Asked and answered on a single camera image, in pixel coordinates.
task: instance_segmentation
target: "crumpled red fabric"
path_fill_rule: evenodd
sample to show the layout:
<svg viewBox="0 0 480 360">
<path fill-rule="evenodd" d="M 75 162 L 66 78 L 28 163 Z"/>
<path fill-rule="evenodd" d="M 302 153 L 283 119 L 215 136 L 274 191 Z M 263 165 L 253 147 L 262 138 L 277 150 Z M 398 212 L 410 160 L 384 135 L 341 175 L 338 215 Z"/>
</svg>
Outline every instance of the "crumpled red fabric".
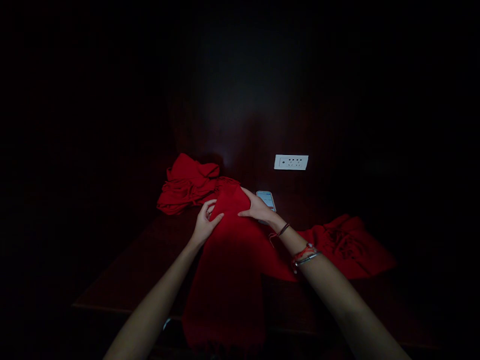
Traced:
<svg viewBox="0 0 480 360">
<path fill-rule="evenodd" d="M 250 200 L 238 184 L 224 186 L 211 214 L 224 213 L 203 247 L 185 311 L 183 331 L 188 345 L 259 349 L 265 340 L 261 273 L 298 281 L 290 254 L 273 238 L 269 226 L 238 213 Z M 323 226 L 299 231 L 348 278 L 367 278 L 396 266 L 393 256 L 365 231 L 358 217 L 345 214 Z"/>
<path fill-rule="evenodd" d="M 181 153 L 173 166 L 166 170 L 167 181 L 161 188 L 157 209 L 167 215 L 180 214 L 185 208 L 216 199 L 222 186 L 239 184 L 232 178 L 219 175 L 217 164 L 200 164 Z"/>
</svg>

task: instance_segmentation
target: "wall socket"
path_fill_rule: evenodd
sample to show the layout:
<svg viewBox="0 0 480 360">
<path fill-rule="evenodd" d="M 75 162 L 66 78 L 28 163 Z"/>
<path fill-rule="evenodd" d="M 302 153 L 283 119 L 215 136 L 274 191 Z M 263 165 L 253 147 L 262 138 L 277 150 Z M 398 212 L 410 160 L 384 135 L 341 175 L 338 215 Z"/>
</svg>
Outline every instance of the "wall socket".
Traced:
<svg viewBox="0 0 480 360">
<path fill-rule="evenodd" d="M 275 170 L 306 170 L 308 155 L 275 155 Z"/>
</svg>

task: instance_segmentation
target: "red thread bracelet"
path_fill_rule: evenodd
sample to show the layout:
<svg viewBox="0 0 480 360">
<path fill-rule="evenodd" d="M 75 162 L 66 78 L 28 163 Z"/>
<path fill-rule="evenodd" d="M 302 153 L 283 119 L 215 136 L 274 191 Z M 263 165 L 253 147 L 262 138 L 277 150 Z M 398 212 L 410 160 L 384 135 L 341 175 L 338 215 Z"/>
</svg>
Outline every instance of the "red thread bracelet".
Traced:
<svg viewBox="0 0 480 360">
<path fill-rule="evenodd" d="M 296 254 L 292 259 L 291 259 L 291 269 L 293 270 L 293 273 L 296 274 L 297 273 L 297 270 L 295 269 L 295 263 L 302 257 L 304 256 L 305 254 L 309 254 L 309 253 L 318 253 L 319 251 L 311 244 L 311 243 L 307 243 L 306 244 L 306 247 L 300 251 L 298 254 Z"/>
<path fill-rule="evenodd" d="M 274 249 L 275 249 L 275 246 L 272 243 L 272 238 L 279 237 L 280 235 L 282 235 L 289 226 L 290 226 L 290 223 L 287 222 L 286 225 L 278 232 L 278 234 L 272 232 L 270 235 L 268 235 L 268 241 L 270 241 L 270 244 Z"/>
</svg>

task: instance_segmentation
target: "forearm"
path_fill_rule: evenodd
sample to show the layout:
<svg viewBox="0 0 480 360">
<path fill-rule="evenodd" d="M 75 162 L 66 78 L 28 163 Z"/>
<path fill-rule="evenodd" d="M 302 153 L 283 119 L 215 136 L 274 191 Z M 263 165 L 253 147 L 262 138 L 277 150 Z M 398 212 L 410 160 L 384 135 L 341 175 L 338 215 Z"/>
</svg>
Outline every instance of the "forearm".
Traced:
<svg viewBox="0 0 480 360">
<path fill-rule="evenodd" d="M 269 225 L 277 233 L 285 224 L 286 222 L 276 214 L 269 221 Z M 307 245 L 307 241 L 291 227 L 280 236 L 280 240 L 292 256 L 301 252 Z M 335 318 L 358 359 L 409 359 L 330 260 L 318 255 L 299 268 Z"/>
<path fill-rule="evenodd" d="M 167 320 L 175 297 L 200 249 L 189 241 L 116 336 L 104 359 L 145 359 Z"/>
</svg>

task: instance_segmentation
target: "wrist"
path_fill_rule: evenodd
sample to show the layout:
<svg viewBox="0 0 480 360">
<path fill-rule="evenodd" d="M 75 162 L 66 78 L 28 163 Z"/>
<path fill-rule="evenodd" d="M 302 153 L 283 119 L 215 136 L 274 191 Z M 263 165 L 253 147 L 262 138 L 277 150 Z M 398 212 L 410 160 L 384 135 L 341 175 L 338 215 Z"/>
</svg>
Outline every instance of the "wrist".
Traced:
<svg viewBox="0 0 480 360">
<path fill-rule="evenodd" d="M 195 237 L 191 237 L 185 246 L 185 251 L 197 254 L 205 241 L 199 241 Z"/>
<path fill-rule="evenodd" d="M 270 225 L 273 231 L 278 234 L 278 232 L 280 232 L 284 228 L 287 222 L 283 220 L 276 212 L 272 211 L 272 213 L 272 216 L 266 220 L 266 223 Z"/>
</svg>

